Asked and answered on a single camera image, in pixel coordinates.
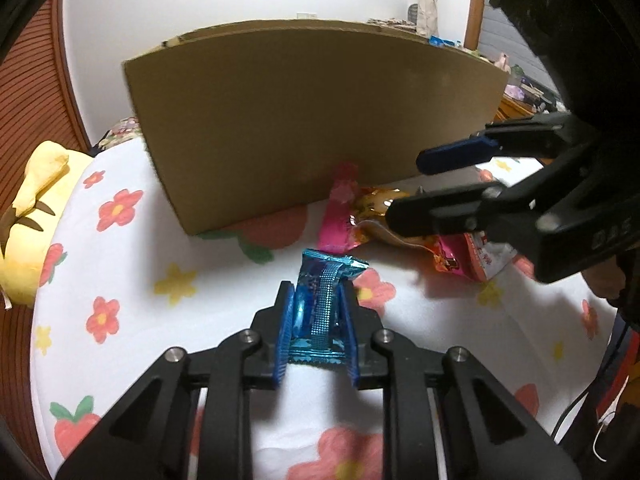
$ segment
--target black cable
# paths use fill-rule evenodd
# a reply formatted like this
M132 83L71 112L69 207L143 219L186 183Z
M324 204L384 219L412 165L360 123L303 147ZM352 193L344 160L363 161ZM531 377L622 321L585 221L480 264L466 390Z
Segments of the black cable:
M622 342L624 341L626 332L628 330L629 330L629 323L625 323L625 327L622 329L622 334L620 334L620 337L618 338L618 341L616 342L616 345L614 346L613 352L609 356L609 359L607 359L607 362L600 369L600 371L596 374L596 376L594 377L593 381L591 381L591 383L589 383L589 385L582 391L582 393L574 399L574 402L569 404L569 407L566 410L564 410L564 412L562 412L562 415L560 415L560 418L558 419L558 422L556 422L556 426L555 426L554 430L551 432L551 438L552 439L554 439L554 440L556 439L556 435L558 434L558 431L560 430L560 426L562 426L562 423L567 418L569 413L571 413L572 409L575 408L576 404L578 404L578 402L580 402L584 397L586 397L588 395L588 393L591 391L591 387L606 373L607 369L611 366L613 361L615 361L615 359L616 359L616 357L618 355L618 351L620 350L620 346L622 345Z

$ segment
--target metal screw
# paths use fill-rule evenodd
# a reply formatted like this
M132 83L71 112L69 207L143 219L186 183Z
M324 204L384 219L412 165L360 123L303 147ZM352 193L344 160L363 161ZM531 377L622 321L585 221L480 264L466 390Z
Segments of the metal screw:
M394 333L388 328L383 328L376 332L375 338L380 344L387 345L394 340Z
M542 215L536 221L536 229L543 233L552 233L560 227L560 217L553 213L547 213Z
M470 216L465 220L465 229L473 231L476 227L478 227L478 220L476 220L475 216Z
M260 334L258 334L255 330L246 328L245 330L242 330L242 332L240 333L240 341L251 345L255 342L260 341Z
M186 352L184 351L184 348L174 346L164 353L164 358L170 363L177 363L182 360L185 354Z
M469 359L469 350L463 346L454 346L449 349L450 357L457 363L463 363Z
M482 192L482 198L494 200L498 198L501 193L502 193L502 188L500 186L491 186Z

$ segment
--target strawberry print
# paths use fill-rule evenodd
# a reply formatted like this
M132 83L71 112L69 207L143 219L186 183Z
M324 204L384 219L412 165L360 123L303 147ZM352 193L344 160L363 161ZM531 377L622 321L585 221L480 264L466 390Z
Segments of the strawberry print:
M593 340L600 334L600 326L598 325L598 313L595 308L589 305L587 300L582 300L582 326L587 332L587 337Z
M535 384L525 384L519 388L517 392L513 394L516 400L522 404L526 410L534 418L538 416L538 410L540 409L540 399L538 398L538 388Z
M53 433L63 458L68 458L84 437L100 422L100 417L95 415L93 411L94 398L92 396L86 396L82 399L73 415L57 402L50 404L49 412L56 418Z
M53 244L47 251L42 264L42 273L40 274L40 286L53 281L53 273L56 267L65 261L66 253L62 244Z
M273 250L289 247L300 239L306 218L306 205L301 205L198 236L203 240L236 238L247 258L256 264L266 264L273 261Z

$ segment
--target wooden headboard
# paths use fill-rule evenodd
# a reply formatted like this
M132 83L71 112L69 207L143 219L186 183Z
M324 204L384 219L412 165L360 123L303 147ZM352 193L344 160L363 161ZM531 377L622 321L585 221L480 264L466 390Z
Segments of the wooden headboard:
M86 152L68 79L62 0L47 0L0 65L0 211L13 201L24 165L43 140Z
M0 64L0 213L14 200L24 166L43 140L86 152L88 140L71 90L62 37L62 0L47 0ZM29 381L31 317L0 299L0 415L46 474Z

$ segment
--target yellow flower print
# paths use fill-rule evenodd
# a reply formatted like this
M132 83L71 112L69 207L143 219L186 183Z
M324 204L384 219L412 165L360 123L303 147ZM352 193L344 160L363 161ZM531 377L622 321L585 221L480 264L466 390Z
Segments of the yellow flower print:
M364 466L359 462L353 460L347 460L338 464L335 468L336 480L358 480L362 478L364 473Z
M629 380L618 403L618 408L624 404L631 404L640 408L640 363L634 364L629 370Z
M557 363L563 357L564 357L564 343L562 341L558 341L554 345L554 361Z
M501 160L496 160L495 165L498 166L498 168L500 168L501 170L506 171L507 173L511 171L511 168L509 167L509 165L506 162L503 162Z
M177 264L171 264L167 269L166 278L154 285L154 293L169 295L169 304L175 306L182 298L190 298L196 293L196 288L191 285L195 277L195 270L182 272Z
M50 326L40 326L36 327L36 343L35 347L42 352L42 355L47 355L47 350L51 346L51 338L49 336L51 334Z
M496 285L494 280L486 282L482 286L482 290L478 293L478 304L482 306L488 306L490 308L498 308L500 306L500 298L502 297L503 290Z

